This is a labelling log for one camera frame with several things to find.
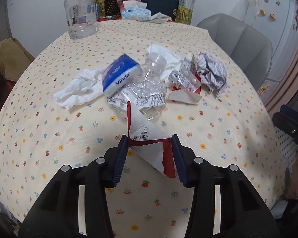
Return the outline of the red white carton piece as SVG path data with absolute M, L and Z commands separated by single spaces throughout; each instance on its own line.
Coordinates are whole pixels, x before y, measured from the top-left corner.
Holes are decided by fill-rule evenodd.
M 168 178 L 175 178 L 170 136 L 162 132 L 131 103 L 127 103 L 129 147 Z

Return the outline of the floral cream tablecloth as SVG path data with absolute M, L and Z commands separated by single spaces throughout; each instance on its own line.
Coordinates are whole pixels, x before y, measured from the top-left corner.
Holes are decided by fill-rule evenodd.
M 109 20 L 95 35 L 64 34 L 27 68 L 0 112 L 0 202 L 23 220 L 63 164 L 88 164 L 126 134 L 126 123 L 104 97 L 66 111 L 52 95 L 83 69 L 96 69 L 122 54 L 144 62 L 160 45 L 180 57 L 209 52 L 228 72 L 225 95 L 202 89 L 198 105 L 168 102 L 156 126 L 211 164 L 241 168 L 268 207 L 284 189 L 284 161 L 277 134 L 257 92 L 237 60 L 198 27 L 177 23 Z

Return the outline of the torn red white carton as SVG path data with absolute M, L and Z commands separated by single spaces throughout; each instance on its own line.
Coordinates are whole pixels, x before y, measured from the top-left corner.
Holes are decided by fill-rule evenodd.
M 188 53 L 184 59 L 188 59 L 189 61 L 192 61 L 195 64 L 195 67 L 197 66 L 197 61 L 194 54 Z M 173 70 L 178 70 L 181 66 L 181 62 Z M 196 68 L 195 76 L 201 82 L 201 78 L 197 75 L 197 68 Z M 168 79 L 167 79 L 167 83 L 171 87 L 171 91 L 168 93 L 168 100 L 174 101 L 174 102 L 181 102 L 185 104 L 191 104 L 191 105 L 199 104 L 199 101 L 201 99 L 201 86 L 198 88 L 196 92 L 189 92 L 187 90 L 175 88 Z

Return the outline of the crumpled white tissue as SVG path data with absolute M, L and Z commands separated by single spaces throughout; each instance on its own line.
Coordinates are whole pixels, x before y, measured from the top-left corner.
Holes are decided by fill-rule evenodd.
M 93 101 L 103 94 L 102 74 L 105 68 L 84 69 L 62 90 L 53 94 L 57 105 L 69 111 L 74 106 Z

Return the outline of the crumpled printed paper ball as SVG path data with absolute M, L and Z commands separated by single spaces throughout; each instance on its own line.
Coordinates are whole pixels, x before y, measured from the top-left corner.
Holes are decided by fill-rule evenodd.
M 215 92 L 216 98 L 224 95 L 228 86 L 225 65 L 208 51 L 201 52 L 196 61 L 197 74 L 200 76 L 202 83 L 209 88 L 209 93 Z

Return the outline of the crushed clear plastic bottle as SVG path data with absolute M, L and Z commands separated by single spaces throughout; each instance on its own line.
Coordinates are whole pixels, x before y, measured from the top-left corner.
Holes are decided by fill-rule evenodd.
M 135 105 L 138 110 L 151 121 L 157 120 L 165 108 L 166 84 L 160 75 L 167 64 L 166 59 L 151 52 L 145 63 L 141 65 L 142 73 L 134 76 L 111 97 L 107 97 L 108 105 L 116 111 L 123 121 L 127 120 L 127 103 Z

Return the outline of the pill blister pack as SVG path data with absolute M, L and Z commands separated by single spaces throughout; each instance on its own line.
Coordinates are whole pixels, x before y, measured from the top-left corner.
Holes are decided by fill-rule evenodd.
M 177 89 L 187 90 L 189 92 L 196 92 L 201 86 L 201 82 L 195 76 L 196 67 L 192 61 L 184 59 L 178 70 L 173 70 L 168 80 Z

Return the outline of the blue Vinda tissue pack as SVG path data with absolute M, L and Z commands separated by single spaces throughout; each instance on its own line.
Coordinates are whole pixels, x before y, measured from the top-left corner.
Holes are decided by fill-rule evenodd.
M 110 97 L 133 77 L 141 74 L 140 64 L 127 54 L 123 54 L 102 73 L 103 93 Z

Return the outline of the grey chair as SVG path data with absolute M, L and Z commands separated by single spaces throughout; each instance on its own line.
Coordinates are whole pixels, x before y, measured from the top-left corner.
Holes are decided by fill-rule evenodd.
M 271 70 L 271 41 L 248 24 L 224 13 L 212 15 L 197 27 L 208 31 L 212 40 L 241 68 L 257 91 Z

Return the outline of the brown cushion chair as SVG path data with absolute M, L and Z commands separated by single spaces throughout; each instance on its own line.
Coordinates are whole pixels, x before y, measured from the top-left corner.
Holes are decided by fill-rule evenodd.
M 0 74 L 8 81 L 17 82 L 34 57 L 16 38 L 0 42 Z

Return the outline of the white refrigerator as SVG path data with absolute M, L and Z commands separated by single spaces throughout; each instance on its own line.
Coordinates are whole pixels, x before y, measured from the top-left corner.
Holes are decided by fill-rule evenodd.
M 230 15 L 271 41 L 272 61 L 267 81 L 281 82 L 298 48 L 298 1 L 240 0 Z

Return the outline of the large clear water jug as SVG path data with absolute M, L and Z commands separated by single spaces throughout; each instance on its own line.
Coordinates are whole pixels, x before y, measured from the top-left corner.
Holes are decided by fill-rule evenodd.
M 65 0 L 64 9 L 71 39 L 81 39 L 98 31 L 96 0 Z

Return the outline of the black utensil holder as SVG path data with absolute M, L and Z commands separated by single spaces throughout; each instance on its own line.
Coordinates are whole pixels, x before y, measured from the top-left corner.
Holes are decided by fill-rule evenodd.
M 119 16 L 120 9 L 118 7 L 117 0 L 105 0 L 105 16 Z

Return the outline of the blue tissue box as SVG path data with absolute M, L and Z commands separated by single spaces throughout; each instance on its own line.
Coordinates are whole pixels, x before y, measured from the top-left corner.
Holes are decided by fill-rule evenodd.
M 151 11 L 146 8 L 147 3 L 136 0 L 124 1 L 120 9 L 122 19 L 150 21 Z

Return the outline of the clear bottle with yellow label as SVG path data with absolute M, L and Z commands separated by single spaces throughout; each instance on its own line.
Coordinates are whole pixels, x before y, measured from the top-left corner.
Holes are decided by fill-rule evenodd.
M 190 25 L 196 0 L 179 0 L 175 22 Z

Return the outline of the navy lunch bag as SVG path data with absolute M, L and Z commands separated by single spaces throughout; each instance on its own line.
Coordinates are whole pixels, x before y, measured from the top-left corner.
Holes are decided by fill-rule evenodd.
M 179 0 L 141 0 L 141 2 L 147 3 L 146 8 L 151 11 L 151 15 L 161 12 L 175 21 Z

